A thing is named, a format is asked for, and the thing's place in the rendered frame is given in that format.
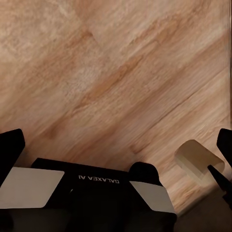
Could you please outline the pillar candle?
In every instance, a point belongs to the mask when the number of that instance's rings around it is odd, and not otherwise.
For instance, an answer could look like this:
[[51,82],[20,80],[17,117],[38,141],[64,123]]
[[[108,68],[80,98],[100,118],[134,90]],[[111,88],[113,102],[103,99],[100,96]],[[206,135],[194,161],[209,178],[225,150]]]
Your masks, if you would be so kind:
[[210,170],[212,165],[223,173],[225,162],[195,139],[184,142],[174,155],[175,162],[201,187],[216,181]]

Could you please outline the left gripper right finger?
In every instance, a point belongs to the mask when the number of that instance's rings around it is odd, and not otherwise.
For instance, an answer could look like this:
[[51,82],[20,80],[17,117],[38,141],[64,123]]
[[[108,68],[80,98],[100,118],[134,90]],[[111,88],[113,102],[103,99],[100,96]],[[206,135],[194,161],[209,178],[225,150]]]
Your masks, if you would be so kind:
[[217,138],[217,147],[232,167],[232,130],[222,128]]

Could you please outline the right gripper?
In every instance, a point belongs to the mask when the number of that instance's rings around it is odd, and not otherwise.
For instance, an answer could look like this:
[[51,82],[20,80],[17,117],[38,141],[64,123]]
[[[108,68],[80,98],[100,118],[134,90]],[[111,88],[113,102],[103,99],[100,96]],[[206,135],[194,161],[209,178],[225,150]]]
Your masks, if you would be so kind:
[[222,173],[220,173],[212,165],[209,165],[208,169],[218,182],[220,188],[222,188],[223,191],[227,191],[227,193],[223,196],[223,199],[229,204],[230,208],[232,209],[232,182],[224,177]]

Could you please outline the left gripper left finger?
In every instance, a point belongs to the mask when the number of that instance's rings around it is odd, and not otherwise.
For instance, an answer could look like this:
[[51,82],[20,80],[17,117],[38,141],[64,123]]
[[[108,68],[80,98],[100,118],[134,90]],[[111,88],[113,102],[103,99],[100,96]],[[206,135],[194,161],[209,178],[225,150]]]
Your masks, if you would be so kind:
[[25,147],[21,129],[0,134],[0,187]]

